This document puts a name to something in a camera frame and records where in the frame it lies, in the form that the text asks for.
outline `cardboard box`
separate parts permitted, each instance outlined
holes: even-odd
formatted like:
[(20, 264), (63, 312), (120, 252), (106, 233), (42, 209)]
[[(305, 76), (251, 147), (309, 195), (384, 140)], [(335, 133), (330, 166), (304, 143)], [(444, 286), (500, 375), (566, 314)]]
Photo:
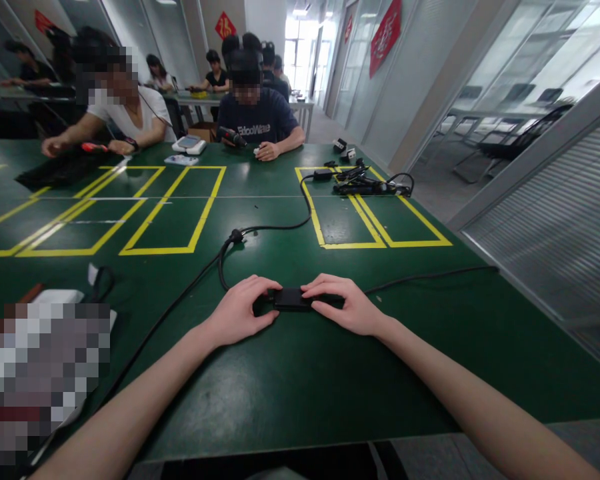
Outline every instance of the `cardboard box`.
[(197, 135), (207, 143), (215, 142), (215, 133), (218, 130), (218, 124), (214, 122), (198, 122), (189, 129), (189, 135)]

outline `wristwatch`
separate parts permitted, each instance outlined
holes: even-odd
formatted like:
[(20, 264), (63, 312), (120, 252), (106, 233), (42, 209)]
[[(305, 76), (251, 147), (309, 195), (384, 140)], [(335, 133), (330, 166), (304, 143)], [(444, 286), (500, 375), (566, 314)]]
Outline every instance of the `wristwatch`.
[(127, 137), (125, 138), (125, 142), (127, 142), (128, 144), (130, 144), (133, 147), (133, 152), (137, 152), (138, 150), (140, 150), (140, 146), (138, 146), (138, 142), (136, 142), (136, 140), (132, 139), (131, 137)]

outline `red banner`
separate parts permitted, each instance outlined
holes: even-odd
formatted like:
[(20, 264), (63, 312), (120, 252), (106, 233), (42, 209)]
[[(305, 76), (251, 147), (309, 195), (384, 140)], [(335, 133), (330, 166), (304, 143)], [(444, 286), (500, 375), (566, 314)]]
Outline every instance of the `red banner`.
[(55, 25), (46, 18), (40, 10), (35, 11), (35, 27), (42, 32), (43, 35), (47, 34), (47, 30)]
[(400, 36), (400, 22), (402, 16), (402, 0), (393, 0), (387, 10), (378, 31), (371, 40), (371, 62), (369, 64), (369, 78), (373, 78), (376, 70), (391, 51), (393, 44)]
[(351, 35), (352, 29), (353, 29), (353, 15), (350, 15), (349, 21), (347, 22), (347, 29), (345, 30), (345, 43), (349, 41), (349, 36)]
[(222, 38), (222, 40), (224, 40), (230, 35), (236, 34), (235, 27), (231, 23), (231, 20), (229, 20), (227, 14), (224, 12), (222, 12), (222, 15), (220, 15), (218, 23), (215, 24), (215, 30), (216, 32), (218, 32), (218, 35), (220, 35), (220, 38)]

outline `green workbench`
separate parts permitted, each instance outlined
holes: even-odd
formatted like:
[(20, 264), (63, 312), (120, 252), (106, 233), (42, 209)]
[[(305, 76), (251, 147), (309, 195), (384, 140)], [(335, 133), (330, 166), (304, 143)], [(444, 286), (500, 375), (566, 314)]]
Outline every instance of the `green workbench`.
[[(337, 159), (330, 145), (304, 145), (259, 163), (253, 148), (215, 144), (200, 156), (200, 168), (184, 173), (182, 167), (162, 168), (173, 153), (164, 144), (134, 157), (126, 170), (101, 168), (72, 188), (31, 197), (13, 178), (44, 161), (39, 150), (35, 141), (0, 141), (0, 318), (4, 303), (17, 301), (37, 282), (86, 292), (89, 262), (112, 268), (117, 282), (109, 300), (119, 317), (110, 372), (87, 400), (86, 413), (231, 230), (300, 221), (306, 206), (298, 173)], [(407, 275), (484, 264), (417, 202), (340, 198), (331, 187), (307, 182), (315, 215), (302, 228), (249, 234), (227, 256), (227, 281), (256, 273), (292, 287), (327, 272), (367, 289)], [(124, 384), (207, 318), (223, 294), (213, 269), (158, 329)], [(600, 364), (500, 275), (476, 271), (402, 284), (371, 300), (540, 421), (600, 418)], [(204, 362), (139, 460), (458, 429), (378, 341), (314, 313), (283, 313), (264, 332)]]

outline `hand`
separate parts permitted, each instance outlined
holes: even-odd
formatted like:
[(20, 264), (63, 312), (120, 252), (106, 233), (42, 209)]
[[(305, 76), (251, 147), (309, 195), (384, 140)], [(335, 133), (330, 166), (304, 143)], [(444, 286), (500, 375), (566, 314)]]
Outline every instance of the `hand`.
[(268, 289), (281, 290), (282, 285), (252, 275), (229, 289), (211, 316), (202, 324), (214, 347), (237, 343), (273, 323), (280, 314), (276, 310), (261, 317), (253, 314), (253, 302)]
[(59, 137), (51, 137), (42, 142), (42, 153), (49, 158), (56, 158), (58, 153), (70, 146), (70, 143), (62, 135)]
[(260, 161), (272, 161), (276, 160), (280, 155), (280, 147), (278, 144), (271, 142), (262, 142), (260, 144), (260, 151), (255, 156)]
[(132, 144), (123, 140), (111, 140), (107, 148), (118, 155), (130, 155), (135, 150)]
[(358, 335), (378, 335), (381, 324), (389, 318), (372, 304), (353, 280), (321, 273), (314, 281), (301, 288), (304, 298), (324, 293), (340, 295), (344, 298), (345, 305), (342, 309), (321, 301), (312, 302), (311, 308)]

